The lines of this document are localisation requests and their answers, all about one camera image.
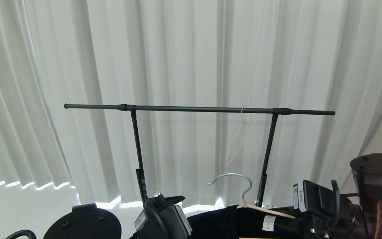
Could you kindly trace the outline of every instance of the screw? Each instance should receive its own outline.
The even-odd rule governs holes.
[[[362,217],[362,216],[358,216],[357,217],[357,221],[360,222],[360,223],[365,223],[365,218]]]

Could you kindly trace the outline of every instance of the white curtain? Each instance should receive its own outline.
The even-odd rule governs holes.
[[[139,200],[130,113],[65,103],[334,110],[279,117],[264,204],[290,205],[343,183],[382,115],[382,2],[0,1],[0,181]],[[149,196],[239,203],[247,182],[206,186],[235,172],[255,199],[271,115],[243,120],[224,169],[240,114],[138,112]]]

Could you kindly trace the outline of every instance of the clothing tag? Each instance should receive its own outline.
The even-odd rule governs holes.
[[[298,207],[300,209],[300,212],[306,212],[306,203],[304,201],[304,189],[303,189],[303,182],[297,184],[297,190],[298,190]]]
[[[144,224],[144,222],[146,220],[147,220],[147,218],[145,217],[145,213],[144,213],[144,210],[143,210],[141,212],[141,214],[139,215],[139,217],[135,221],[135,229],[136,230],[140,230],[141,229],[141,225]]]
[[[266,215],[263,220],[262,230],[273,231],[273,225],[275,223],[276,216]]]
[[[298,208],[298,190],[297,185],[293,187],[294,209]]]
[[[188,222],[187,217],[184,214],[184,211],[182,211],[182,208],[179,205],[175,205],[175,207],[179,213],[179,216],[181,217],[182,223],[185,225],[185,228],[187,229],[188,235],[190,236],[192,232],[192,228],[190,223]]]

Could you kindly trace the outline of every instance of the hanger hook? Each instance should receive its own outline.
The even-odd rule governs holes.
[[[211,183],[208,183],[207,186],[210,186],[212,184],[214,184],[216,182],[216,180],[218,180],[219,178],[222,178],[222,177],[225,177],[225,176],[229,176],[229,175],[235,175],[235,176],[239,176],[239,177],[242,177],[242,178],[245,178],[246,180],[248,180],[248,182],[250,183],[250,186],[248,187],[248,189],[246,189],[244,192],[243,192],[243,195],[242,195],[242,198],[244,199],[244,195],[250,191],[251,187],[253,186],[253,183],[251,182],[251,179],[245,175],[242,175],[242,174],[235,174],[235,173],[228,173],[228,174],[221,174],[219,175],[218,177],[216,177]]]

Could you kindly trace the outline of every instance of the garment rack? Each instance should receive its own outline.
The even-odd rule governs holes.
[[[256,206],[261,207],[263,195],[265,192],[266,179],[267,179],[267,166],[269,162],[269,155],[272,148],[273,135],[275,133],[276,122],[278,115],[335,115],[334,111],[312,111],[312,110],[293,110],[289,108],[229,108],[229,107],[189,107],[189,106],[137,106],[137,105],[71,105],[64,104],[66,109],[106,109],[106,110],[120,110],[131,112],[132,126],[134,129],[135,145],[137,149],[139,168],[136,169],[139,190],[142,202],[147,200],[147,186],[145,184],[144,166],[141,154],[141,144],[138,133],[138,123],[136,111],[166,111],[166,112],[213,112],[213,113],[252,113],[252,114],[271,114],[272,121],[269,131],[268,143],[266,147],[265,157],[263,161],[262,173],[259,182],[259,191],[257,193]]]

